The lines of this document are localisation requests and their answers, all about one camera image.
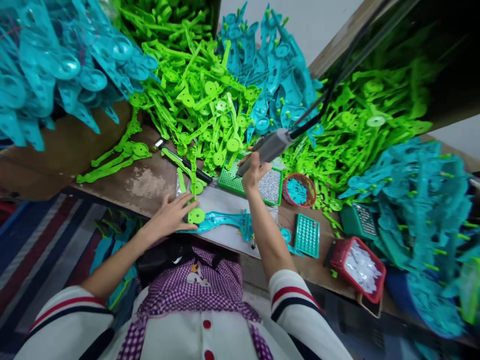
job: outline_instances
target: red basket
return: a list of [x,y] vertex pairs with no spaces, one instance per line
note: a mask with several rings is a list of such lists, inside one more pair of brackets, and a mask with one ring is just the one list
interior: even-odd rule
[[[350,248],[352,247],[354,240],[357,241],[361,249],[370,254],[370,258],[375,263],[376,269],[381,272],[381,276],[375,279],[376,292],[372,294],[365,292],[358,282],[356,282],[354,278],[351,277],[350,274],[345,270],[345,260],[347,260],[347,256],[350,253]],[[341,278],[345,280],[345,282],[355,289],[355,291],[362,293],[374,304],[378,304],[380,302],[384,292],[384,282],[387,270],[385,269],[384,263],[381,262],[380,259],[369,249],[369,247],[365,245],[364,242],[358,237],[352,236],[350,239],[337,240],[335,250],[333,251],[333,255],[330,259],[330,265],[341,276]]]
[[[303,187],[307,189],[306,201],[303,204],[297,204],[290,197],[289,191],[287,189],[287,184],[289,179],[297,180],[303,185]],[[315,191],[314,183],[308,177],[298,172],[287,176],[287,178],[283,181],[282,193],[283,193],[283,198],[286,200],[287,203],[289,203],[290,205],[298,206],[300,208],[311,208],[315,204],[315,201],[317,201],[317,192]]]

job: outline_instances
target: striped cuff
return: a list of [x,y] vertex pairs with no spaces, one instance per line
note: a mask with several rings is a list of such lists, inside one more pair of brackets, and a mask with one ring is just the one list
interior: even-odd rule
[[71,286],[63,289],[48,301],[28,331],[29,334],[36,332],[38,327],[44,327],[45,323],[58,319],[59,314],[71,314],[74,308],[94,309],[94,312],[99,309],[106,310],[104,301],[94,297],[80,286]]
[[269,282],[271,296],[271,319],[277,321],[290,305],[303,305],[324,316],[322,309],[310,293],[302,277],[291,270],[277,271]]

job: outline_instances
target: striped rug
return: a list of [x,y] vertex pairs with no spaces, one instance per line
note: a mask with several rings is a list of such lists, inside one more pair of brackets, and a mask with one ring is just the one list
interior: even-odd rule
[[12,359],[44,304],[89,275],[105,206],[60,194],[25,202],[0,228],[0,360]]

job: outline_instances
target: perforated plastic tray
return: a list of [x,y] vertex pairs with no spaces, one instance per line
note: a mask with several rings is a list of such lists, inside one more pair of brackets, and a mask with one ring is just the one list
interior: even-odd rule
[[294,248],[312,258],[319,258],[320,223],[318,221],[297,214]]
[[[233,166],[231,167],[230,170],[227,170],[225,166],[230,162],[230,159],[232,156],[228,155],[226,157],[225,164],[223,164],[223,167],[221,168],[221,172],[220,172],[220,177],[218,178],[218,186],[223,189],[227,189],[234,193],[240,194],[243,197],[246,197],[245,190],[242,185],[242,178],[237,177],[237,170],[238,170],[237,164],[241,159],[244,158],[244,156],[245,155],[243,154],[239,154],[236,157],[235,161],[233,162]],[[284,172],[275,167],[272,167],[271,170],[278,171],[280,173],[280,179],[278,184],[278,200],[277,202],[272,202],[270,200],[263,199],[263,202],[270,206],[280,206],[280,202],[282,201],[282,184],[284,181]]]

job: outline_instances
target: hand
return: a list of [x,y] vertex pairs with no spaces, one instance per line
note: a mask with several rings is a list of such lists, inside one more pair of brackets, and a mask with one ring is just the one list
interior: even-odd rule
[[260,180],[262,180],[266,173],[272,170],[272,164],[270,164],[269,162],[260,162],[260,154],[256,151],[245,156],[242,160],[240,160],[237,166],[242,165],[244,162],[247,161],[248,158],[251,158],[250,168],[246,171],[246,173],[241,179],[243,189],[246,193],[251,191],[258,191]]
[[192,194],[186,192],[172,202],[169,202],[171,195],[172,194],[167,194],[163,198],[160,209],[139,231],[141,237],[144,238],[149,245],[179,230],[198,229],[198,226],[195,224],[184,223],[182,219],[190,210],[199,204],[199,201],[196,200],[185,206],[186,203],[193,199],[194,196]]

